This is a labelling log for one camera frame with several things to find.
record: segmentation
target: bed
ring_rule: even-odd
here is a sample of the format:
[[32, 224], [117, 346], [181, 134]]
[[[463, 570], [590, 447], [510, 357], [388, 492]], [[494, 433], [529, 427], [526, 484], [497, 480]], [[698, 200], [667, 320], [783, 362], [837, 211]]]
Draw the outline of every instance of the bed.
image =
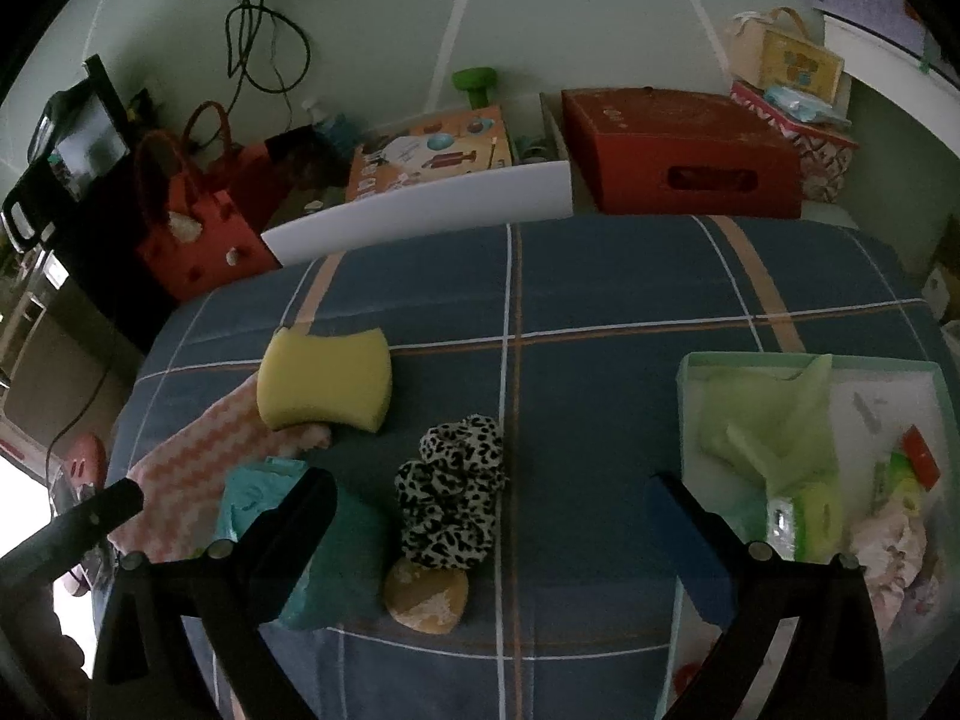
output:
[[[392, 477], [430, 426], [486, 413], [512, 483], [498, 548], [447, 637], [380, 618], [265, 640], [323, 718], [652, 717], [674, 574], [640, 493], [680, 464], [676, 375], [692, 351], [808, 351], [937, 362], [939, 328], [893, 252], [795, 220], [577, 217], [475, 229], [290, 266], [181, 307], [118, 423], [109, 480], [253, 370], [277, 327], [383, 328], [394, 400], [377, 436], [337, 427], [308, 453], [395, 513]], [[98, 597], [102, 610], [103, 596]], [[889, 675], [918, 716], [960, 656], [955, 622]], [[230, 693], [203, 634], [221, 712]]]

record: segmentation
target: orange stripe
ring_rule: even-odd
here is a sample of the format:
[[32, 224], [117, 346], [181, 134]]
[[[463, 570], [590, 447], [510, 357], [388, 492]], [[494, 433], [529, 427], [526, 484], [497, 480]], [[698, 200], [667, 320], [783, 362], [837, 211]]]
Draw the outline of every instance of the orange stripe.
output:
[[517, 231], [517, 273], [514, 288], [514, 381], [510, 426], [510, 587], [514, 617], [514, 707], [515, 718], [523, 720], [523, 650], [520, 637], [520, 559], [517, 555], [517, 522], [520, 517], [520, 495], [517, 488], [517, 447], [520, 444], [520, 351], [523, 348], [523, 239]]
[[[757, 293], [757, 299], [760, 300], [763, 312], [765, 314], [785, 314], [784, 299], [781, 298], [770, 271], [767, 271], [767, 266], [763, 264], [763, 260], [760, 259], [754, 245], [750, 243], [747, 234], [740, 229], [740, 225], [730, 217], [710, 218], [720, 228], [720, 231], [727, 236], [727, 241], [730, 242], [733, 251], [740, 259], [740, 264], [744, 271], [747, 271], [747, 278], [754, 286], [754, 292]], [[774, 331], [776, 342], [779, 343], [781, 351], [806, 351], [791, 317], [773, 317], [770, 319], [770, 327]]]
[[317, 275], [314, 276], [313, 284], [310, 285], [310, 289], [306, 293], [304, 303], [302, 303], [301, 309], [296, 312], [296, 319], [294, 319], [293, 324], [290, 326], [290, 329], [294, 333], [300, 333], [301, 336], [305, 336], [310, 332], [310, 325], [313, 324], [313, 320], [317, 317], [320, 302], [330, 289], [333, 276], [336, 274], [337, 268], [340, 266], [340, 261], [343, 259], [344, 252], [339, 251], [336, 254], [330, 254], [328, 258], [323, 260], [323, 264], [317, 271]]

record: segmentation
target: yellow sponge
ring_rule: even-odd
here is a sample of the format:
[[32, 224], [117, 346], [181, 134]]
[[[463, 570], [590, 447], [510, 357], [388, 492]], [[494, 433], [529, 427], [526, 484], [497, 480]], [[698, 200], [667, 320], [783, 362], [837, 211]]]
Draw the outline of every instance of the yellow sponge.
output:
[[272, 430], [337, 422], [376, 433], [390, 406], [390, 348], [383, 331], [301, 336], [282, 329], [256, 380], [260, 418]]

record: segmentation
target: red handbag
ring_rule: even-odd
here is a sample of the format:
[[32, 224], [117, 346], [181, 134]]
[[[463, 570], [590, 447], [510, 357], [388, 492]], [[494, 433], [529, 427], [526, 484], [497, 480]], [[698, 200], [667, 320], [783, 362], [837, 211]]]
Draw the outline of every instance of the red handbag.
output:
[[[161, 218], [151, 212], [147, 201], [143, 160], [148, 143], [165, 143], [179, 163], [179, 172], [170, 178]], [[242, 152], [232, 146], [229, 129], [224, 129], [224, 148], [219, 165], [204, 174], [186, 155], [176, 135], [158, 129], [143, 137], [134, 156], [137, 198], [148, 230], [137, 253], [160, 285], [180, 302], [280, 267], [241, 208], [262, 229], [266, 220], [262, 224], [260, 220], [264, 215], [270, 218], [286, 191], [282, 184], [269, 181], [258, 184], [251, 180], [250, 186], [242, 186]], [[260, 167], [254, 164], [253, 172]], [[258, 194], [263, 191], [269, 194]], [[271, 205], [268, 213], [263, 206]]]

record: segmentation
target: green plastic bag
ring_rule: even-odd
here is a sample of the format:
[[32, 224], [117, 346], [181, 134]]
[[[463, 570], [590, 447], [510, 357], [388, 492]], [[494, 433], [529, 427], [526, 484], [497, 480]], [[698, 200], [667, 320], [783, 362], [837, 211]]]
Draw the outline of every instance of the green plastic bag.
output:
[[[215, 538], [238, 541], [261, 512], [280, 504], [306, 469], [299, 460], [268, 458], [230, 471]], [[280, 622], [287, 628], [315, 629], [378, 616], [388, 533], [387, 517], [338, 485], [333, 522], [296, 582]]]

